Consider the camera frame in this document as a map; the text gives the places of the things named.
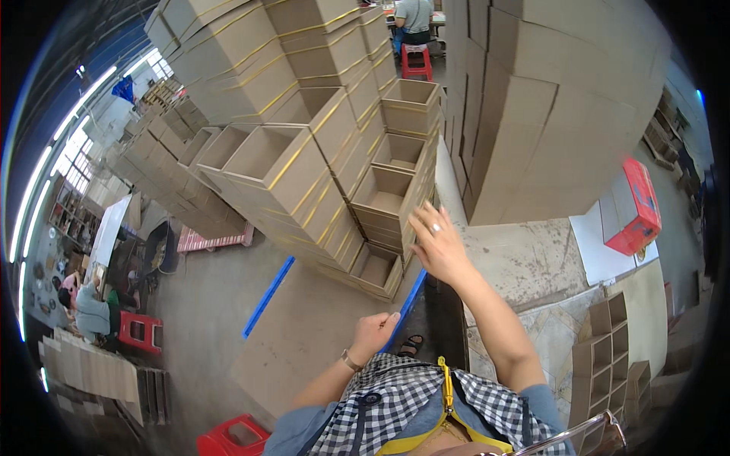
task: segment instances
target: red box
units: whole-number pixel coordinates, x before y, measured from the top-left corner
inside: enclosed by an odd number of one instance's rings
[[[599,199],[603,243],[624,255],[649,245],[661,231],[661,215],[649,171],[633,158],[623,162],[611,190]]]

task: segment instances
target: pink shirt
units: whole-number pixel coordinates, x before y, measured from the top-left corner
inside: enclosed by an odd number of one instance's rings
[[[63,282],[61,282],[61,288],[66,288],[73,299],[76,299],[76,295],[79,294],[79,289],[76,288],[76,279],[73,274],[71,274],[70,276],[65,278]]]

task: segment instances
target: worker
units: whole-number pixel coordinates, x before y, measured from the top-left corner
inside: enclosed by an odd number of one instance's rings
[[[429,26],[434,7],[429,0],[401,0],[396,2],[396,35],[393,46],[400,55],[401,43],[424,45],[431,41]]]
[[[74,299],[66,288],[58,290],[61,305],[72,311],[76,319],[76,327],[90,343],[96,342],[96,336],[116,339],[121,326],[120,304],[126,308],[139,308],[139,292],[134,296],[126,295],[119,290],[109,293],[107,302],[97,301],[94,296],[99,288],[99,278],[94,278],[80,287]]]
[[[68,293],[71,297],[71,302],[76,300],[76,295],[79,293],[79,287],[81,286],[81,274],[79,274],[79,271],[74,271],[73,274],[70,274],[66,276],[66,278],[61,282],[61,285],[56,288],[57,293],[63,293],[61,292],[61,289],[68,290]]]
[[[469,307],[499,383],[410,356],[379,353],[400,314],[361,318],[341,359],[312,380],[277,422],[264,456],[501,455],[564,430],[540,359],[517,315],[469,262],[447,212],[426,203],[408,222],[427,272]],[[401,348],[410,352],[423,338]],[[566,436],[550,455],[573,454]]]

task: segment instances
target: foot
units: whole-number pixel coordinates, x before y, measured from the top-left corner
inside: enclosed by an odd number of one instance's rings
[[[423,336],[419,336],[418,334],[411,336],[403,342],[403,345],[401,345],[401,350],[398,352],[398,356],[415,358],[415,354],[418,353],[418,349],[420,349],[421,345],[423,345]]]

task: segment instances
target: ceiling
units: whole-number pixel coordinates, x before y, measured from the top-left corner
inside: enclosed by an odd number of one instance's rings
[[[24,136],[46,113],[55,97],[68,89],[76,68],[80,64],[93,66],[90,59],[102,51],[100,48],[118,48],[119,52],[115,54],[117,61],[135,57],[141,44],[138,36],[144,33],[136,33],[138,42],[130,42],[129,31],[137,29],[136,32],[141,32],[141,27],[157,3],[158,0],[84,0],[69,5],[56,24],[57,30],[51,34],[48,53],[40,63],[37,78],[28,92],[18,123],[16,144],[23,143]],[[133,55],[124,55],[125,49],[129,49],[127,53]],[[114,63],[99,61],[97,66],[103,66],[103,69],[94,76],[99,76]],[[81,80],[79,88],[79,81],[74,82],[76,90],[81,91],[92,83],[88,79]]]

